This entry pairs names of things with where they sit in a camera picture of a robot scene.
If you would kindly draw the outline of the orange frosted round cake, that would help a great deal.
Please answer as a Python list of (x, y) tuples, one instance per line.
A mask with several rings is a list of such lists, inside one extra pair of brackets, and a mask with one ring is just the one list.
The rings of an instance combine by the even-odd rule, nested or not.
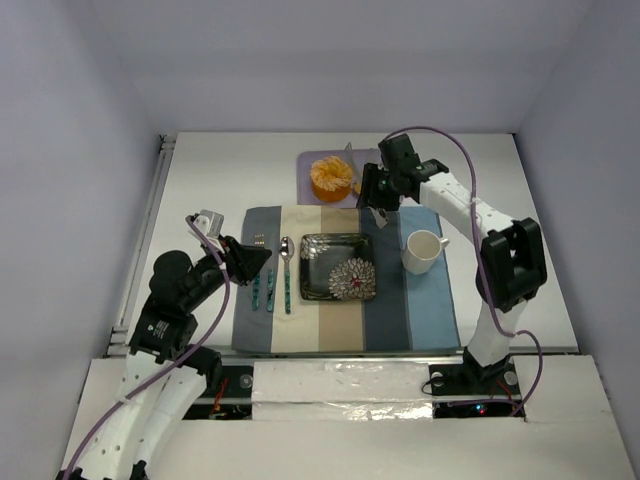
[(309, 177), (312, 193), (322, 202), (340, 202), (351, 192), (353, 170), (339, 156), (328, 156), (313, 162)]

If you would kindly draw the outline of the white mug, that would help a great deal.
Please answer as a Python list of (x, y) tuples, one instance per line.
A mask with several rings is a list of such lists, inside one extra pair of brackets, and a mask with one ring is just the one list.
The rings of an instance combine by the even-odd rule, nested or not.
[(411, 233), (406, 241), (402, 253), (402, 264), (412, 275), (422, 275), (428, 272), (450, 240), (441, 238), (428, 230), (418, 230)]

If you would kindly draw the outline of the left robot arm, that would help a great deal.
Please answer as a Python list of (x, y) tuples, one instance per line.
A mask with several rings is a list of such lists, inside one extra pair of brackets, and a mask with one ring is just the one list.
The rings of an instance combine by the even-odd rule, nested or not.
[(195, 310), (218, 289), (250, 284), (270, 250), (233, 237), (201, 240), (197, 263), (179, 250), (154, 263), (150, 295), (129, 342), (114, 404), (81, 440), (61, 479), (147, 479), (194, 401), (223, 381), (219, 352), (192, 339)]

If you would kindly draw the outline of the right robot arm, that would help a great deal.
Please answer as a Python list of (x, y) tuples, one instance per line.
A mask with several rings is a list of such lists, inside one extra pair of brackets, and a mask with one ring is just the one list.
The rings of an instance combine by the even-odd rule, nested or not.
[(370, 210), (383, 228), (402, 199), (410, 198), (448, 221), (475, 251), (481, 312), (461, 364), (442, 375), (443, 385), (480, 384), (502, 375), (521, 312), (548, 278), (539, 224), (495, 210), (443, 163), (421, 160), (406, 133), (388, 135), (378, 149), (380, 163), (363, 167), (358, 208)]

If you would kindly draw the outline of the lilac plastic tray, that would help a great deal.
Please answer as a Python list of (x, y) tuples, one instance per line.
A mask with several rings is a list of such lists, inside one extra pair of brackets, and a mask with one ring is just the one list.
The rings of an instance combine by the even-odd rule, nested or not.
[[(353, 150), (355, 161), (362, 167), (362, 173), (366, 163), (382, 164), (381, 154), (378, 148)], [(326, 205), (325, 202), (318, 200), (312, 193), (309, 172), (313, 162), (328, 156), (339, 156), (346, 162), (344, 149), (306, 151), (298, 156), (296, 160), (296, 185), (297, 203), (299, 205)]]

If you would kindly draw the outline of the black floral square plate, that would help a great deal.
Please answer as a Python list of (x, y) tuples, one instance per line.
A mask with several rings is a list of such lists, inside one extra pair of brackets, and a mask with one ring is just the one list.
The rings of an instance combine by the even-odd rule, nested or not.
[(376, 295), (372, 239), (367, 234), (305, 234), (299, 290), (307, 301), (367, 301)]

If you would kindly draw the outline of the striped cloth placemat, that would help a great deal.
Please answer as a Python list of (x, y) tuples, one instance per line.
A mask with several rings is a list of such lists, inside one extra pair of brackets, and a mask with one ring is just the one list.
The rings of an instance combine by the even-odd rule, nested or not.
[[(379, 229), (366, 210), (326, 206), (255, 207), (246, 211), (241, 241), (263, 234), (273, 252), (260, 274), (260, 306), (252, 310), (252, 286), (236, 295), (231, 346), (246, 353), (407, 352), (456, 349), (460, 345), (446, 257), (423, 275), (412, 275), (401, 256), (418, 230), (442, 233), (437, 214), (403, 207)], [(299, 290), (300, 243), (305, 234), (359, 233), (371, 237), (376, 295), (367, 301), (307, 301)], [(295, 245), (290, 263), (292, 313), (284, 308), (280, 240)], [(268, 270), (276, 272), (274, 312), (266, 310)]]

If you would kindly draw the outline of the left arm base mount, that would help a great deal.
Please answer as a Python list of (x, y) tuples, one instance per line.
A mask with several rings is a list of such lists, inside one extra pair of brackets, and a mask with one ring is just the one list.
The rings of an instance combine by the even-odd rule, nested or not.
[(184, 414), (184, 420), (250, 420), (252, 365), (223, 365), (220, 378), (208, 386)]

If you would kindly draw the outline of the aluminium rail frame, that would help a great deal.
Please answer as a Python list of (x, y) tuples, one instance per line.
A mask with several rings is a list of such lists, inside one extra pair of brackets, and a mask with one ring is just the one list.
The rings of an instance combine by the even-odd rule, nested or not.
[(136, 301), (143, 280), (145, 262), (155, 227), (161, 197), (177, 141), (176, 134), (160, 136), (160, 146), (153, 181), (147, 199), (141, 228), (136, 241), (130, 268), (125, 280), (124, 292), (111, 328), (103, 358), (124, 357), (129, 332), (135, 323)]

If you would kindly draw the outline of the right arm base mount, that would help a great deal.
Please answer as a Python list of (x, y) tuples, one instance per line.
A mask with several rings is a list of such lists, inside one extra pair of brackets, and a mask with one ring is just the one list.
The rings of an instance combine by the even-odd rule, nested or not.
[(488, 375), (465, 372), (462, 364), (435, 364), (421, 392), (432, 402), (435, 419), (525, 418), (515, 367)]

